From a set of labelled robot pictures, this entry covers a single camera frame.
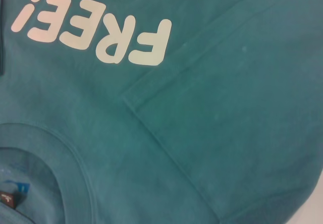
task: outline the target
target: teal fabric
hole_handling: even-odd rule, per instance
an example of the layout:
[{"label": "teal fabric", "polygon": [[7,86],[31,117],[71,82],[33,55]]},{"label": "teal fabric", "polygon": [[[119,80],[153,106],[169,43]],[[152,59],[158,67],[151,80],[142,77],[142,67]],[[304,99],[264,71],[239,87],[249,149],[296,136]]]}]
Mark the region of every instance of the teal fabric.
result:
[{"label": "teal fabric", "polygon": [[0,172],[0,190],[14,194],[18,212],[35,223],[44,223],[47,219],[64,223],[60,189],[55,176],[41,159],[17,148],[2,148]]},{"label": "teal fabric", "polygon": [[25,216],[0,203],[0,221],[5,224],[34,224]]},{"label": "teal fabric", "polygon": [[[0,0],[0,28],[2,28],[2,8],[3,8],[3,1]],[[4,63],[3,63],[3,51],[2,51],[2,30],[0,30],[0,76],[4,72]]]},{"label": "teal fabric", "polygon": [[[81,35],[70,19],[89,17],[71,1],[59,35]],[[119,64],[96,56],[102,18],[77,50],[27,36],[48,29],[37,15],[54,6],[33,3],[14,32],[31,1],[2,0],[0,151],[37,159],[47,173],[37,178],[57,183],[39,205],[50,188],[32,177],[44,188],[31,184],[22,214],[47,224],[286,223],[323,167],[323,0],[94,1],[121,28],[136,18]],[[132,50],[151,50],[138,35],[163,19],[163,62],[131,63]],[[57,219],[35,217],[59,205]],[[14,213],[0,208],[0,220]]]}]

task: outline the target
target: seam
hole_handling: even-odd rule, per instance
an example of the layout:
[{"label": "seam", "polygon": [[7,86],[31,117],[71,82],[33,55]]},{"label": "seam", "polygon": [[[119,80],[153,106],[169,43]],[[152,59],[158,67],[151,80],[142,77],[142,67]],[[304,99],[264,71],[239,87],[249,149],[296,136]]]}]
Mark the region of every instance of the seam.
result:
[{"label": "seam", "polygon": [[295,189],[291,189],[291,190],[288,190],[288,191],[285,191],[285,192],[275,193],[275,194],[271,194],[269,196],[266,196],[264,198],[260,198],[257,201],[255,201],[254,203],[247,205],[247,207],[241,208],[240,210],[237,210],[237,211],[235,211],[235,212],[233,212],[231,214],[228,214],[226,217],[224,217],[222,219],[222,221],[219,224],[225,224],[225,222],[239,217],[244,212],[246,212],[248,210],[251,210],[254,207],[259,206],[260,203],[266,203],[266,200],[275,200],[275,199],[278,199],[278,198],[281,198],[281,197],[284,197],[284,196],[289,196],[289,195],[292,195],[294,193],[299,193],[299,192],[302,192],[302,195],[305,195],[305,193],[307,193],[306,190],[310,189],[310,192],[312,192],[314,190],[315,186],[316,185],[303,186],[303,187],[300,187],[300,188],[295,188]]},{"label": "seam", "polygon": [[[235,29],[233,29],[231,32],[229,32],[223,39],[221,39],[218,43],[215,44],[209,44],[201,53],[200,55],[195,58],[194,60],[192,60],[190,63],[183,65],[182,67],[180,67],[180,69],[176,72],[176,74],[169,80],[167,80],[163,85],[161,85],[161,87],[158,90],[155,90],[153,93],[149,93],[148,95],[146,94],[146,91],[143,91],[142,93],[140,93],[140,96],[146,95],[145,100],[144,101],[140,101],[138,104],[138,95],[136,95],[136,98],[134,100],[134,104],[138,104],[137,108],[140,109],[143,105],[145,105],[145,103],[149,100],[151,100],[154,96],[156,96],[157,94],[159,94],[161,91],[163,91],[165,88],[169,87],[175,80],[176,80],[176,76],[179,76],[183,73],[185,73],[187,70],[189,70],[191,67],[193,67],[195,65],[195,62],[198,61],[205,53],[209,52],[210,50],[214,49],[216,50],[216,47],[223,44],[229,37],[231,37],[233,34],[235,34],[237,31],[239,31],[244,25],[246,25],[248,22],[250,22],[251,20],[255,19],[256,17],[258,17],[259,15],[265,13],[266,11],[270,10],[271,8],[273,8],[274,6],[276,6],[276,4],[279,2],[280,0],[275,0],[272,4],[268,5],[267,7],[265,7],[263,10],[256,12],[254,14],[252,14],[248,19],[242,21],[238,26],[235,27]],[[185,47],[185,43],[179,47],[179,50],[181,50],[183,47]]]},{"label": "seam", "polygon": [[69,141],[63,137],[60,133],[48,128],[47,126],[44,126],[40,123],[36,123],[36,122],[29,122],[29,121],[21,121],[21,122],[5,122],[5,123],[1,123],[0,122],[0,126],[1,125],[23,125],[23,126],[29,126],[29,127],[35,127],[39,130],[42,130],[44,132],[46,132],[47,134],[50,134],[52,137],[54,137],[55,139],[57,139],[59,142],[61,142],[67,149],[68,151],[72,154],[72,156],[74,157],[74,159],[77,162],[77,166],[80,169],[81,173],[82,173],[82,177],[84,179],[85,185],[87,187],[87,193],[89,196],[89,200],[90,200],[90,208],[91,208],[91,214],[90,214],[90,218],[91,218],[91,223],[94,224],[95,223],[95,218],[94,218],[94,204],[96,203],[96,201],[94,201],[94,195],[90,190],[93,190],[93,188],[91,188],[91,183],[89,182],[89,177],[86,174],[85,170],[84,170],[84,166],[83,163],[81,162],[81,157],[77,154],[77,151],[72,149],[72,145],[68,144]]},{"label": "seam", "polygon": [[175,167],[179,170],[179,172],[187,179],[189,184],[193,187],[193,189],[198,193],[198,195],[202,198],[206,206],[212,211],[214,214],[216,220],[218,221],[218,224],[220,224],[220,218],[219,215],[217,214],[217,210],[213,207],[211,207],[210,203],[206,199],[206,197],[203,195],[203,193],[196,187],[196,185],[193,183],[192,179],[188,176],[188,174],[184,171],[184,169],[181,167],[181,165],[175,160],[174,157],[168,152],[168,150],[165,148],[164,144],[161,143],[161,141],[158,139],[158,137],[149,129],[149,127],[145,124],[145,122],[139,117],[137,112],[131,107],[129,102],[124,99],[126,105],[129,107],[131,110],[131,113],[136,117],[138,122],[141,123],[141,125],[147,130],[147,132],[153,137],[153,139],[156,141],[157,145],[162,149],[162,151],[168,156],[168,158],[171,160],[171,162],[175,165]]}]

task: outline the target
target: white printed letter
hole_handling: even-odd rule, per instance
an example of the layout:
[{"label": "white printed letter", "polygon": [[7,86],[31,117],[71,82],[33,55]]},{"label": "white printed letter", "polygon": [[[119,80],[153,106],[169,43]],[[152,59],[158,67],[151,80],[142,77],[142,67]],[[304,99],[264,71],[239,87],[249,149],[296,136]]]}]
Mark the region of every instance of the white printed letter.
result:
[{"label": "white printed letter", "polygon": [[164,60],[168,39],[171,33],[172,22],[162,20],[157,33],[143,32],[138,36],[138,43],[152,45],[151,52],[133,50],[129,54],[129,61],[134,64],[156,66]]},{"label": "white printed letter", "polygon": [[[105,36],[96,46],[96,56],[104,63],[118,64],[126,54],[135,30],[136,19],[133,16],[128,16],[125,20],[122,32],[120,31],[117,20],[113,14],[106,14],[103,18],[103,22],[109,35]],[[113,44],[117,44],[117,49],[115,55],[111,56],[106,53],[106,49]]]},{"label": "white printed letter", "polygon": [[92,1],[82,0],[80,7],[92,12],[90,18],[82,16],[73,16],[71,18],[71,25],[83,29],[81,36],[75,36],[70,32],[63,32],[60,35],[60,41],[67,46],[75,49],[85,50],[90,46],[92,38],[95,34],[97,26],[105,10],[105,4]]},{"label": "white printed letter", "polygon": [[69,9],[71,0],[46,0],[48,4],[57,6],[55,12],[42,11],[38,14],[37,19],[40,22],[50,23],[48,30],[41,30],[33,27],[28,32],[28,37],[35,41],[53,42],[62,26],[64,17]]},{"label": "white printed letter", "polygon": [[[31,0],[34,3],[40,1],[40,0]],[[24,25],[27,23],[29,20],[30,16],[35,10],[35,6],[33,4],[27,4],[25,7],[22,9],[18,17],[15,19],[14,23],[11,26],[11,30],[13,32],[18,32],[20,31]]]}]

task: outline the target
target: garment tag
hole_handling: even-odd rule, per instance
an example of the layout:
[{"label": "garment tag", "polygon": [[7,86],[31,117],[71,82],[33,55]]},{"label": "garment tag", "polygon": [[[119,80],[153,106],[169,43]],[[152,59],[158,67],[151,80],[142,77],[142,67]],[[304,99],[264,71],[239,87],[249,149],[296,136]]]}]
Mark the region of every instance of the garment tag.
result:
[{"label": "garment tag", "polygon": [[9,193],[6,193],[6,192],[1,192],[0,191],[0,201],[11,207],[11,208],[16,208],[15,207],[15,199],[14,199],[14,196],[12,194],[9,194]]}]

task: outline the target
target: exclamation mark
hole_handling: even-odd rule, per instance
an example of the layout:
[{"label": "exclamation mark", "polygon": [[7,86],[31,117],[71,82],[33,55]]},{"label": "exclamation mark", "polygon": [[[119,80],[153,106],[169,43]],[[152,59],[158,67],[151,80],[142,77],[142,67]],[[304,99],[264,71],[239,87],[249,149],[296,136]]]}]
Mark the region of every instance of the exclamation mark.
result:
[{"label": "exclamation mark", "polygon": [[[36,3],[40,0],[31,0],[32,2]],[[19,32],[24,25],[27,23],[29,20],[30,16],[35,10],[35,6],[33,4],[27,4],[25,7],[22,9],[18,17],[15,19],[14,23],[11,26],[11,30],[13,32]]]}]

